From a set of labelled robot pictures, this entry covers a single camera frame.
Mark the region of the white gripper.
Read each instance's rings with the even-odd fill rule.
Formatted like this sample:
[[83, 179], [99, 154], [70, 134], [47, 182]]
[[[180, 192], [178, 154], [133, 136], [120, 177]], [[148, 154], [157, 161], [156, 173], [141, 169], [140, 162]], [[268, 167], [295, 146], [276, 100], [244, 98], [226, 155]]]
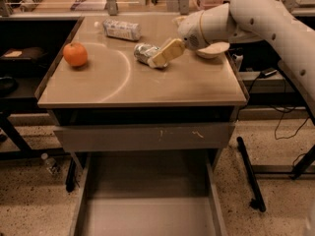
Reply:
[[172, 20], [178, 27], [179, 38], [167, 40], [163, 46], [148, 59], [151, 68], [164, 68], [171, 60], [184, 53], [185, 46], [190, 50], [208, 47], [210, 44], [204, 38], [201, 20], [204, 12], [198, 11], [189, 16], [180, 16]]

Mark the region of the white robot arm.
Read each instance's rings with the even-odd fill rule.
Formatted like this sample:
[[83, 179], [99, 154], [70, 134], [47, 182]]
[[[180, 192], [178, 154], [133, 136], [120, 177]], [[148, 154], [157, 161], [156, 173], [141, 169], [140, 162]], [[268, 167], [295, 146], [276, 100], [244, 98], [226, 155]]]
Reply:
[[151, 67], [163, 66], [186, 48], [263, 39], [281, 57], [281, 73], [300, 93], [309, 114], [315, 116], [315, 30], [295, 18], [281, 0], [230, 0], [185, 17], [178, 34], [149, 59]]

